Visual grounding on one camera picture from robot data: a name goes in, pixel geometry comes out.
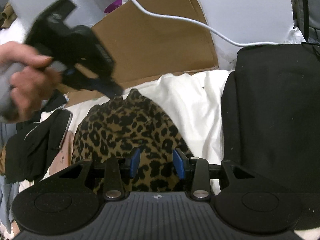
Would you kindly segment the person left hand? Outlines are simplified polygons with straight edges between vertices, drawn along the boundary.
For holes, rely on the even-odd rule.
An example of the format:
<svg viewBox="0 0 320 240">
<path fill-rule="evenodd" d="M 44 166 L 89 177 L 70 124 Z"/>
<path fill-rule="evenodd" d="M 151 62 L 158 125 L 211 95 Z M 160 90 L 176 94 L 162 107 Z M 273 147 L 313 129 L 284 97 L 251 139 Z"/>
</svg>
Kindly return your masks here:
<svg viewBox="0 0 320 240">
<path fill-rule="evenodd" d="M 17 108 L 17 114 L 9 120 L 11 123 L 29 120 L 61 82 L 61 75 L 49 67 L 51 61 L 51 57 L 26 44 L 10 41 L 1 45 L 1 65 L 12 62 L 25 65 L 10 78 L 10 96 Z"/>
</svg>

